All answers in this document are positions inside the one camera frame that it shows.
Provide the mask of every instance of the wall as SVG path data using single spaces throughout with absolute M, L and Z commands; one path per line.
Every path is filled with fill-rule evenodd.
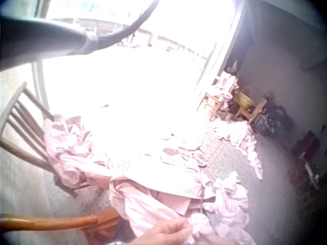
M 296 56 L 303 70 L 327 58 L 326 32 L 270 4 L 262 2 L 260 13 L 260 34 Z
M 327 120 L 327 89 L 287 50 L 258 37 L 247 52 L 240 78 L 263 93 L 273 91 L 301 130 L 318 134 Z
M 37 0 L 6 0 L 1 13 L 12 17 L 32 17 L 35 15 Z

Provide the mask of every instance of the wooden armrest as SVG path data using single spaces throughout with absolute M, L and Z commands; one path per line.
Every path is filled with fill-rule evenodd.
M 243 116 L 245 116 L 247 119 L 252 117 L 252 114 L 248 113 L 246 110 L 244 110 L 242 107 L 240 108 L 240 112 Z
M 36 218 L 16 214 L 2 214 L 0 227 L 3 231 L 54 231 L 81 228 L 96 224 L 95 215 L 77 218 Z

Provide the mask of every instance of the white wall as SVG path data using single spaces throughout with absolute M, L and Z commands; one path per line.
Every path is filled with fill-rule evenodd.
M 240 78 L 263 93 L 273 91 L 304 132 L 318 134 L 327 121 L 327 89 L 312 74 L 299 68 L 299 60 L 285 49 L 258 37 L 248 50 Z

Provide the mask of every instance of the scrap fabric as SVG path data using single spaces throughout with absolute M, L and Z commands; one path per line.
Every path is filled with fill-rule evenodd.
M 162 149 L 158 155 L 140 156 L 126 173 L 110 181 L 110 203 L 129 220 L 135 235 L 141 236 L 159 221 L 183 216 L 193 226 L 189 244 L 194 244 L 193 237 L 214 233 L 239 244 L 255 244 L 243 230 L 249 222 L 248 197 L 238 174 L 234 171 L 213 183 L 200 169 L 204 162 L 196 144 L 175 136 L 165 139 Z M 210 226 L 199 213 L 201 207 L 215 214 L 219 226 Z
M 218 139 L 229 140 L 250 162 L 257 177 L 262 180 L 263 170 L 261 161 L 255 151 L 256 139 L 252 128 L 246 121 L 222 121 L 214 122 L 214 131 Z
M 244 128 L 224 126 L 221 137 L 228 138 L 245 153 L 254 149 L 255 144 L 244 134 Z M 45 142 L 49 162 L 62 183 L 75 188 L 86 181 L 109 188 L 112 207 L 129 220 L 136 236 L 159 221 L 182 216 L 194 228 L 189 244 L 194 244 L 194 238 L 200 234 L 218 234 L 241 245 L 255 244 L 243 230 L 249 222 L 248 197 L 238 174 L 234 171 L 224 181 L 213 182 L 201 171 L 206 162 L 197 141 L 184 141 L 176 136 L 161 139 L 135 157 L 124 173 L 109 169 L 106 154 L 97 151 L 92 132 L 85 128 L 81 117 L 65 119 L 56 115 L 45 134 Z M 201 213 L 202 208 L 215 215 L 220 222 L 216 227 Z
M 208 89 L 208 93 L 211 96 L 216 97 L 219 102 L 222 102 L 220 110 L 228 109 L 228 102 L 233 98 L 231 92 L 239 88 L 237 80 L 238 79 L 235 76 L 223 71 L 217 84 Z
M 66 119 L 54 115 L 44 141 L 49 163 L 65 186 L 77 188 L 87 182 L 108 189 L 113 175 L 109 159 L 99 151 L 92 131 L 85 128 L 80 116 Z

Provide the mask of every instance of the finger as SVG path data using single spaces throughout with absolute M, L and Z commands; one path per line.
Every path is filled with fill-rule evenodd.
M 192 226 L 183 228 L 175 233 L 167 234 L 165 237 L 165 244 L 167 245 L 182 245 L 192 234 Z
M 182 229 L 191 227 L 186 218 L 176 218 L 158 224 L 161 233 L 171 234 Z

